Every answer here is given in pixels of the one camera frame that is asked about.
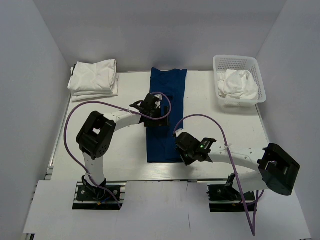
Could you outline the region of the blue t shirt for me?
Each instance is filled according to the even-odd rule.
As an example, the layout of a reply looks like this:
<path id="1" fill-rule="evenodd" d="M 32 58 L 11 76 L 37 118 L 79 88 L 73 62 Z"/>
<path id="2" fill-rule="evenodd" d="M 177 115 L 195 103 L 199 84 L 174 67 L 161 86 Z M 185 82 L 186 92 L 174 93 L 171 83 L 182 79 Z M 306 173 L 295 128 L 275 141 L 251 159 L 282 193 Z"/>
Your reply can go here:
<path id="1" fill-rule="evenodd" d="M 174 129 L 184 117 L 184 95 L 186 87 L 186 69 L 161 71 L 151 69 L 150 92 L 161 92 L 161 106 L 169 107 L 169 126 L 148 127 L 146 129 L 146 149 L 148 163 L 181 163 L 181 157 L 176 150 Z"/>

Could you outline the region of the white t shirt stack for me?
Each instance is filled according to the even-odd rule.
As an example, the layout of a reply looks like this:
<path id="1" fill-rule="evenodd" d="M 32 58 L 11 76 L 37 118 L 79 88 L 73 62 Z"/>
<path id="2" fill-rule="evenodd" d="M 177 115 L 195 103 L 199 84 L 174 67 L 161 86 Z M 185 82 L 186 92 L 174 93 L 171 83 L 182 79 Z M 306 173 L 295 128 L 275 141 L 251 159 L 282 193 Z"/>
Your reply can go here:
<path id="1" fill-rule="evenodd" d="M 77 62 L 71 69 L 67 88 L 71 101 L 115 97 L 119 94 L 117 61 L 108 59 L 98 63 Z"/>

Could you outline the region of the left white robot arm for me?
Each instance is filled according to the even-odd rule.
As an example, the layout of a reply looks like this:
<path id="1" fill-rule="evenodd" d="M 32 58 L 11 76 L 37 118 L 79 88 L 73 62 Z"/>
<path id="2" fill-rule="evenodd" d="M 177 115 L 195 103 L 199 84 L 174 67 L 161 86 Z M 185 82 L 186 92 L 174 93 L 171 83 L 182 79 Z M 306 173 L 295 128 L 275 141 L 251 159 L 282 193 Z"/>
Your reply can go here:
<path id="1" fill-rule="evenodd" d="M 145 127 L 167 127 L 169 118 L 165 115 L 169 112 L 168 106 L 158 106 L 149 112 L 144 112 L 150 118 L 122 110 L 106 115 L 93 111 L 89 115 L 76 137 L 76 142 L 84 157 L 84 166 L 87 170 L 82 177 L 82 183 L 90 196 L 96 200 L 105 196 L 103 157 L 110 147 L 114 133 L 139 124 L 144 124 Z"/>

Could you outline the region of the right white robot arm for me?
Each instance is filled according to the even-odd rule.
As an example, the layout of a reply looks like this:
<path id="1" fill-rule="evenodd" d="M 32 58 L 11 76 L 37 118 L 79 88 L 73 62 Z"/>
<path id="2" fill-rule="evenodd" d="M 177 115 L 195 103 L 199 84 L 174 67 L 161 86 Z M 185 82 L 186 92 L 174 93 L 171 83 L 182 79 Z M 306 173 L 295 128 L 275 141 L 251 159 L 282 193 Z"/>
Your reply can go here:
<path id="1" fill-rule="evenodd" d="M 271 190 L 282 196 L 293 192 L 300 165 L 275 143 L 262 149 L 234 148 L 213 138 L 199 141 L 187 132 L 177 132 L 173 136 L 176 150 L 186 166 L 208 162 L 250 170 L 244 174 L 235 171 L 228 177 L 222 192 L 233 200 L 254 191 Z"/>

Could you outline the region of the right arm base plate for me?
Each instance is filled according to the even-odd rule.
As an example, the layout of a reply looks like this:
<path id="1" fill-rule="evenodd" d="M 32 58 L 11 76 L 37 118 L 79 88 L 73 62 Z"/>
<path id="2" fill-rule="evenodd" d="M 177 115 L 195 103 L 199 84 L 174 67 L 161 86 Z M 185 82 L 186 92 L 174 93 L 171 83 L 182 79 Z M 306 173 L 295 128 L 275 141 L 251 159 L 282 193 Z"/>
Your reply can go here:
<path id="1" fill-rule="evenodd" d="M 245 212 L 244 202 L 240 193 L 227 190 L 223 184 L 209 184 L 207 186 L 207 195 L 211 213 Z"/>

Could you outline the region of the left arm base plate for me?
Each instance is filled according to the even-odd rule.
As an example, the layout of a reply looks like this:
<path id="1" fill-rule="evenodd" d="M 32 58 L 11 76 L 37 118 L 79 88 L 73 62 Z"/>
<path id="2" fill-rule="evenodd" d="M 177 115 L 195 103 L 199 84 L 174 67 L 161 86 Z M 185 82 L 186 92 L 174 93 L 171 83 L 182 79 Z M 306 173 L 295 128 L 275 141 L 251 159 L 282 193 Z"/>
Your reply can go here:
<path id="1" fill-rule="evenodd" d="M 110 182 L 106 187 L 114 194 L 122 206 L 125 199 L 126 183 Z M 107 191 L 102 190 L 102 193 L 96 196 L 92 191 L 88 190 L 82 182 L 77 182 L 72 209 L 118 211 L 120 208 Z"/>

